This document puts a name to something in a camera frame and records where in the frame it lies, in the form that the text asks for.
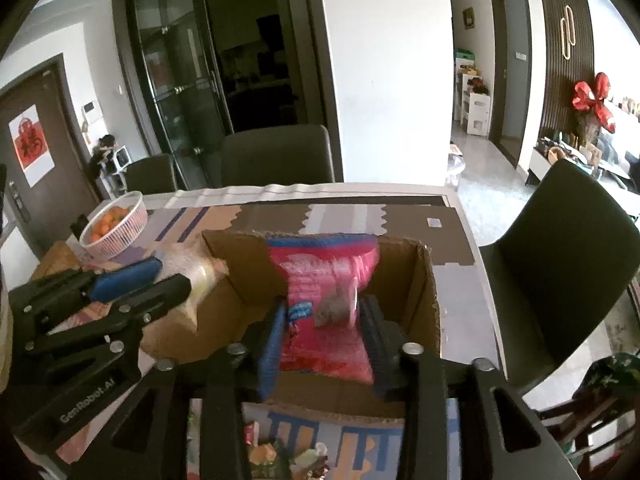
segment dining table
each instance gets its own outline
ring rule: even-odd
[[[88,217],[94,217],[108,203],[105,201],[100,204]],[[74,237],[70,237],[67,244],[82,263],[103,270],[115,270],[145,258],[167,244],[188,243],[206,230],[288,234],[367,233],[418,240],[430,248],[440,312],[441,357],[465,364],[470,364],[476,358],[488,358],[506,374],[490,284],[478,245],[453,189],[354,183],[243,186],[147,195],[143,197],[143,203],[148,211],[146,227],[127,249],[111,260],[92,261]],[[141,370],[145,372],[153,364],[154,360],[140,351]],[[74,458],[71,460],[76,460],[82,454],[119,402],[112,403],[85,428],[82,442],[78,444],[76,439],[72,445],[71,455]],[[321,442],[328,444],[334,456],[340,457],[340,463],[334,465],[337,472],[330,478],[341,478],[340,471],[347,475],[345,478],[350,478],[351,472],[361,474],[367,467],[373,467],[371,473],[375,472],[377,479],[395,478],[402,425],[380,429],[379,426],[371,428],[351,424],[336,429],[331,424],[318,426],[318,422],[309,422],[304,417],[260,411],[256,406],[247,410],[252,420],[262,420],[271,428],[269,436],[288,436],[286,444],[291,450],[300,444],[295,442],[296,439],[304,440],[303,435],[308,434],[305,428],[313,426],[314,439],[323,438],[326,442]],[[456,410],[457,403],[448,402],[449,449],[452,450],[449,478],[452,480],[460,478],[461,467]],[[349,438],[353,438],[351,447],[348,446]],[[194,444],[197,439],[195,432],[194,440],[190,443]],[[312,440],[302,444],[305,448],[312,444]],[[366,466],[370,454],[376,452],[371,451],[371,447],[378,450],[378,457],[374,466]],[[65,453],[69,456],[68,449],[66,452],[61,450],[53,460],[58,465],[62,463],[60,457],[64,457]],[[191,456],[197,456],[193,449],[190,453]],[[190,472],[189,480],[197,478],[197,472]]]

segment fruit basket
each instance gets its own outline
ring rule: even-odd
[[[95,260],[109,260],[138,238],[147,220],[142,193],[131,191],[98,211],[82,231],[80,245]]]

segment dark floral cloth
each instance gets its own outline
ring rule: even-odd
[[[620,399],[633,399],[639,395],[640,357],[619,352],[594,362],[574,399],[593,390],[606,390]]]

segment brown front door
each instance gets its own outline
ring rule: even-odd
[[[78,215],[89,214],[98,204],[64,110],[55,62],[0,95],[5,191],[37,253],[66,240]]]

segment patterned tablecloth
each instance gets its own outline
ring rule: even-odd
[[[203,230],[366,232],[420,240],[431,248],[440,305],[442,356],[466,363],[484,356],[499,363],[500,338],[494,330],[497,324],[486,273],[460,203],[449,189],[384,184],[243,187],[154,195],[145,197],[145,205],[150,217],[142,234],[123,253],[100,267],[117,269],[164,244],[187,242]],[[69,243],[81,260],[88,262],[82,249],[71,240]],[[152,364],[152,359],[141,352],[141,368],[148,370]],[[70,446],[71,454],[82,451],[117,404],[114,402],[83,430],[80,442]],[[195,426],[190,431],[188,453],[190,480],[197,478],[197,402],[193,409]],[[292,452],[316,441],[327,444],[333,468],[331,480],[382,480],[396,476],[401,424],[394,428],[340,426],[270,412],[260,406],[249,406],[245,411],[250,420],[261,421],[264,436],[279,436]],[[449,477],[456,479],[460,477],[460,440],[457,405],[452,399],[448,412]]]

